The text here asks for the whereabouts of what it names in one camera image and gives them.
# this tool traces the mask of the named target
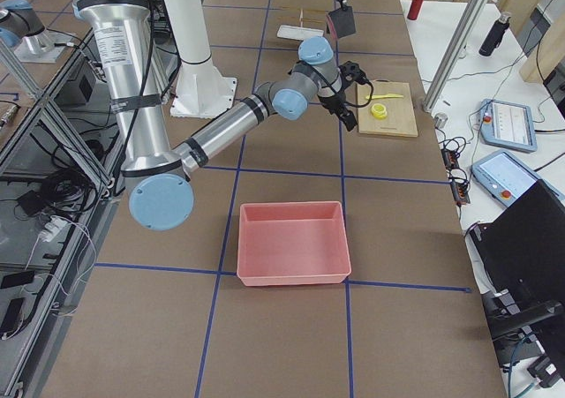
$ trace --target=blue tape grid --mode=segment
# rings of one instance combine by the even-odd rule
[[[263,30],[261,33],[261,42],[259,47],[239,47],[239,46],[223,46],[223,45],[212,45],[212,48],[236,48],[236,49],[257,49],[259,51],[259,55],[257,58],[257,63],[255,66],[255,73],[253,79],[253,87],[256,87],[257,76],[260,67],[260,60],[261,54],[263,50],[273,50],[273,51],[296,51],[295,49],[278,49],[278,48],[269,48],[263,47],[264,39],[265,39],[265,32],[267,27],[267,19],[269,11],[278,10],[278,9],[271,9],[270,8],[271,0],[268,0],[267,8],[263,7],[230,7],[230,6],[220,6],[220,5],[205,5],[205,7],[219,7],[219,8],[239,8],[239,9],[256,9],[256,10],[266,10],[265,20],[263,23]],[[70,14],[71,11],[65,11],[69,7],[67,4],[62,11],[38,11],[38,12],[45,12],[45,13],[55,13],[56,17],[53,21],[49,24],[52,26],[57,19],[62,14]],[[369,11],[357,11],[358,14],[374,14],[374,15],[386,15],[386,16],[402,16],[402,13],[386,13],[386,12],[369,12]],[[335,44],[336,49],[336,57],[339,63],[339,48],[337,43]],[[393,54],[393,53],[377,53],[377,52],[353,52],[353,51],[341,51],[341,54],[366,54],[366,55],[376,55],[376,56],[413,56],[412,54]],[[4,76],[2,80],[0,80],[0,84],[6,79],[7,75]],[[345,175],[345,168],[344,168],[344,157],[343,157],[343,128],[342,124],[338,124],[338,138],[339,138],[339,151],[340,151],[340,174],[333,175],[333,174],[325,174],[325,173],[308,173],[308,172],[294,172],[294,171],[283,171],[283,170],[268,170],[268,169],[242,169],[241,164],[243,160],[243,154],[245,150],[245,138],[242,140],[241,148],[239,151],[239,158],[237,161],[237,167],[233,168],[223,168],[223,167],[206,167],[206,169],[216,169],[216,170],[230,170],[235,171],[235,179],[234,185],[231,193],[230,199],[230,209],[228,212],[228,220],[226,222],[226,228],[224,232],[224,238],[222,242],[222,253],[220,256],[220,261],[218,263],[217,270],[206,270],[206,269],[196,269],[196,268],[186,268],[186,267],[161,267],[161,266],[145,266],[145,265],[133,265],[133,264],[119,264],[119,263],[107,263],[107,262],[99,262],[96,263],[97,267],[107,267],[107,268],[124,268],[124,269],[136,269],[136,270],[153,270],[153,271],[163,271],[163,272],[177,272],[177,273],[189,273],[189,274],[207,274],[207,275],[214,275],[215,276],[215,286],[214,286],[214,293],[212,296],[212,304],[210,308],[210,312],[208,315],[208,322],[207,322],[207,331],[205,335],[205,340],[202,348],[202,354],[200,357],[200,368],[197,380],[197,386],[194,392],[195,398],[200,398],[200,391],[202,386],[202,380],[204,375],[204,370],[206,367],[206,358],[207,358],[207,350],[209,346],[210,336],[212,332],[212,325],[214,322],[214,315],[215,315],[215,306],[217,302],[220,281],[222,276],[235,276],[236,274],[233,272],[223,271],[223,261],[225,258],[226,247],[228,243],[229,233],[230,233],[230,221],[231,216],[233,214],[233,208],[235,206],[236,201],[236,194],[237,194],[237,183],[239,179],[239,174],[241,172],[254,172],[254,173],[270,173],[270,174],[283,174],[283,175],[296,175],[296,176],[326,176],[326,177],[337,177],[341,180],[341,193],[342,193],[342,206],[343,206],[343,215],[344,220],[346,220],[345,215],[347,213],[347,203],[346,203],[346,193],[345,193],[345,179],[363,179],[363,180],[373,180],[373,181],[390,181],[390,182],[409,182],[409,183],[424,183],[424,184],[448,184],[447,181],[433,181],[433,180],[418,180],[418,179],[401,179],[401,178],[391,178],[391,177],[381,177],[381,176],[353,176],[353,175]],[[350,390],[350,398],[354,398],[355,391],[354,391],[354,373],[353,373],[353,354],[352,354],[352,330],[351,330],[351,301],[350,301],[350,285],[363,285],[363,286],[372,286],[372,287],[389,287],[389,288],[404,288],[404,289],[432,289],[432,290],[443,290],[443,291],[456,291],[456,292],[465,292],[470,293],[471,289],[469,288],[460,288],[460,287],[449,287],[449,286],[435,286],[435,285],[417,285],[417,284],[405,284],[405,283],[393,283],[393,282],[369,282],[369,281],[353,281],[353,280],[345,280],[344,282],[344,289],[345,289],[345,306],[346,306],[346,323],[347,323],[347,348],[348,348],[348,369],[349,369],[349,390]]]

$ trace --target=yellow cap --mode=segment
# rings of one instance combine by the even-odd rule
[[[371,107],[371,114],[374,118],[382,120],[383,118],[387,118],[387,108],[379,103],[373,104]]]

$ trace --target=brown cardboard table surface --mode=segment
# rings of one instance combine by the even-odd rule
[[[423,96],[398,0],[350,0],[338,59]],[[332,0],[206,0],[215,64],[238,97],[283,79],[279,14]],[[271,117],[196,172],[195,209],[156,233],[117,211],[43,390],[66,396],[499,398],[501,376],[429,115],[419,137],[346,132],[320,105]],[[203,125],[167,120],[176,144]],[[336,285],[247,288],[239,205],[338,200],[353,272]]]
[[[72,12],[72,0],[27,0],[37,13],[40,20],[48,29],[56,29],[61,32],[74,34],[84,39],[90,26],[77,20]],[[66,41],[72,41],[78,45],[78,41],[68,37]],[[64,64],[72,55],[71,49],[63,51],[61,56],[53,64],[23,63],[24,67],[34,78],[41,89],[46,88],[53,78],[64,67]],[[17,104],[22,107],[14,120],[6,125],[0,133],[0,148],[2,148],[16,131],[18,126],[25,120],[26,112],[33,107],[34,100],[26,95],[18,81],[8,72],[8,69],[0,64],[0,100],[12,101],[18,94]],[[0,114],[9,104],[0,103]]]

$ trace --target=small wooden block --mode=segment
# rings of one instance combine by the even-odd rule
[[[359,133],[416,138],[418,127],[416,126],[409,84],[374,80],[373,86],[373,95],[400,94],[404,97],[372,100],[368,106],[358,109]],[[370,92],[371,88],[368,85],[357,85],[357,102],[366,102],[365,97]],[[387,118],[378,120],[373,117],[371,107],[376,103],[387,107]]]

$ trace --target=pink plastic bin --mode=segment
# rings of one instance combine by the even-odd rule
[[[237,277],[245,286],[339,283],[350,273],[339,202],[241,206]]]

